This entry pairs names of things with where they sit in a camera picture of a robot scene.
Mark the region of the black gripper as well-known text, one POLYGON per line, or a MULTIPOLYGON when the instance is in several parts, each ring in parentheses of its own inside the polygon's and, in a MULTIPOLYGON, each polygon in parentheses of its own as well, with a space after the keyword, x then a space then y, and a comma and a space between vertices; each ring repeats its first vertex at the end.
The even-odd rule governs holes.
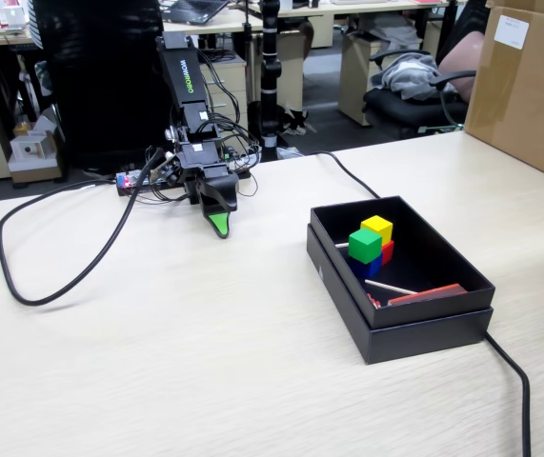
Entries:
POLYGON ((181 184, 195 181, 204 219, 221 239, 230 235, 230 213, 237 210, 238 177, 224 162, 183 168, 181 184))

